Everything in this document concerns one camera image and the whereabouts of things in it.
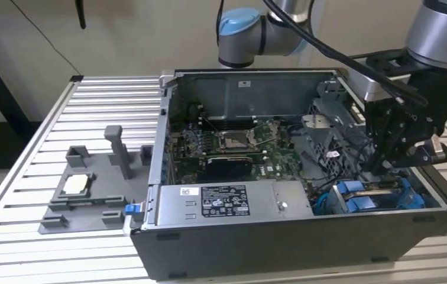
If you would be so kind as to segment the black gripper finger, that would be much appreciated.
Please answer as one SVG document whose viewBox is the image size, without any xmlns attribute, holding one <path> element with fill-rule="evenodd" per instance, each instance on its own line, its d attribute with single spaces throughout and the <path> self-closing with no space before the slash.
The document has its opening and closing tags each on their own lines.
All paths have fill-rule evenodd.
<svg viewBox="0 0 447 284">
<path fill-rule="evenodd" d="M 373 175 L 383 175 L 383 163 L 389 159 L 392 142 L 389 141 L 388 124 L 392 117 L 389 101 L 368 102 L 365 104 L 367 135 L 372 140 L 373 153 L 368 159 L 365 170 Z"/>
<path fill-rule="evenodd" d="M 415 166 L 415 157 L 409 148 L 413 146 L 413 137 L 417 122 L 407 114 L 393 114 L 389 120 L 389 153 L 388 162 L 392 166 Z"/>
</svg>

